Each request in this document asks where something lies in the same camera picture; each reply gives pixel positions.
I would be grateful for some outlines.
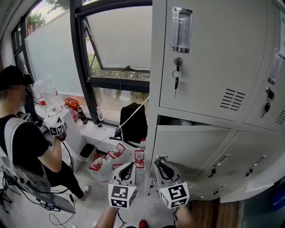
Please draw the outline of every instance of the black pants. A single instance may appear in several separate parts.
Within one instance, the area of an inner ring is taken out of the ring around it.
[[[163,228],[175,228],[175,226],[165,226],[165,227],[163,227]]]
[[[61,170],[58,173],[50,171],[47,167],[45,167],[45,172],[52,187],[63,185],[77,198],[82,198],[84,196],[72,169],[65,162],[61,163]]]

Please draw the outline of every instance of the red shoe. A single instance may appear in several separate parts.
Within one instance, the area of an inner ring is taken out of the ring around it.
[[[141,220],[139,222],[138,228],[148,228],[148,224],[146,220]]]

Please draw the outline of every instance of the person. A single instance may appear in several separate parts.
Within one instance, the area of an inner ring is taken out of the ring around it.
[[[23,79],[23,73],[16,66],[6,67],[0,73],[0,147],[7,156],[4,130],[11,118],[17,118],[16,114],[25,101],[26,86]],[[79,200],[85,200],[90,193],[90,186],[86,185],[82,190],[71,168],[62,161],[59,138],[54,137],[53,149],[50,149],[48,141],[34,122],[24,122],[16,129],[12,140],[12,161],[14,165],[41,177],[45,170],[52,187],[63,185]]]
[[[110,205],[103,212],[101,218],[97,222],[95,228],[113,228],[117,215],[117,208],[111,207]],[[178,207],[176,212],[178,228],[195,228],[195,221],[192,217],[191,212],[187,208],[187,205]],[[141,220],[138,228],[149,228],[146,220]],[[164,228],[175,228],[175,226],[166,226]]]

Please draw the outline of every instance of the black thermos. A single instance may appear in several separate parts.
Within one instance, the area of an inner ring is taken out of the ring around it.
[[[87,117],[85,116],[85,113],[83,112],[81,108],[78,110],[78,115],[79,115],[79,118],[82,120],[83,124],[88,123]]]

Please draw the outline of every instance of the black cap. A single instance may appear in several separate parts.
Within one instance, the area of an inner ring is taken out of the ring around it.
[[[26,85],[23,72],[18,67],[10,65],[0,73],[0,91],[17,85]]]

